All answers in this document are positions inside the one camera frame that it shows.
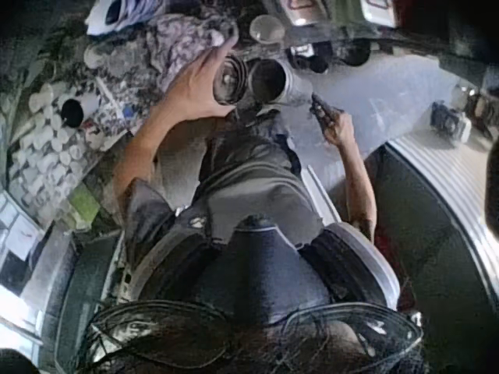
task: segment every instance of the hair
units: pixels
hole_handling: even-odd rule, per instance
[[[1,374],[40,374],[33,363],[13,349],[0,349]]]

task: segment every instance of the hand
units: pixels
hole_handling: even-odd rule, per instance
[[[355,144],[352,116],[348,113],[333,115],[334,121],[327,124],[324,137],[330,144],[338,148],[350,147]]]
[[[213,82],[225,56],[237,43],[237,36],[227,39],[223,45],[203,52],[187,65],[172,82],[166,98],[159,108],[167,107],[180,116],[181,121],[205,117],[225,117],[235,107],[220,105],[213,96]]]

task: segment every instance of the concrete floor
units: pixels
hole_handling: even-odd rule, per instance
[[[430,106],[450,102],[457,76],[438,67],[438,61],[408,55],[374,55],[359,68],[334,66],[325,75],[309,74],[315,91],[331,105],[349,112],[364,157],[390,139],[429,125]],[[282,114],[303,166],[312,165],[327,191],[343,179],[338,151],[328,146],[308,107],[286,107]],[[172,206],[188,205],[197,186],[204,153],[204,137],[212,124],[183,124],[161,149],[165,197]]]

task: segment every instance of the metal canister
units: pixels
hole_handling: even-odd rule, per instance
[[[286,61],[260,60],[249,74],[249,89],[264,104],[303,104],[312,97],[312,83]]]
[[[234,55],[225,58],[213,84],[215,100],[222,105],[237,104],[246,92],[248,69],[246,63]]]

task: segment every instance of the person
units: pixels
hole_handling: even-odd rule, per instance
[[[177,124],[234,109],[218,104],[212,87],[235,43],[183,69],[115,169],[131,302],[95,317],[80,368],[399,368],[421,334],[394,310],[396,276],[372,245],[376,202],[350,115],[326,123],[324,135],[345,165],[351,225],[322,225],[276,111],[210,136],[200,184],[180,214],[150,186],[158,147]]]

